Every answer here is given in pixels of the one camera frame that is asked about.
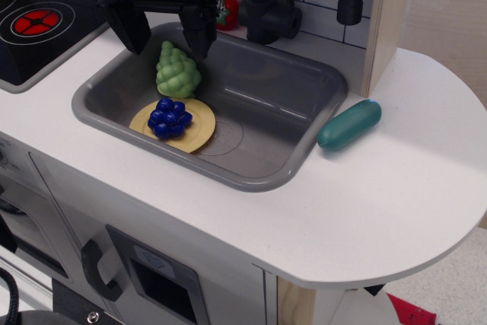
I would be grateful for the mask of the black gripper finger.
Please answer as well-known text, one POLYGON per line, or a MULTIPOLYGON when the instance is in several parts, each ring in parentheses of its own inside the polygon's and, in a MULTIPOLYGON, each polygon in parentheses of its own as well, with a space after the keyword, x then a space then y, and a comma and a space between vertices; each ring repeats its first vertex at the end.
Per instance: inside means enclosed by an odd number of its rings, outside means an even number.
POLYGON ((151 28, 143 11, 131 2, 103 6, 108 24, 128 51, 140 55, 151 38, 151 28))
POLYGON ((218 0, 185 0, 180 10, 183 33, 197 60, 208 57, 208 51, 217 37, 218 0))

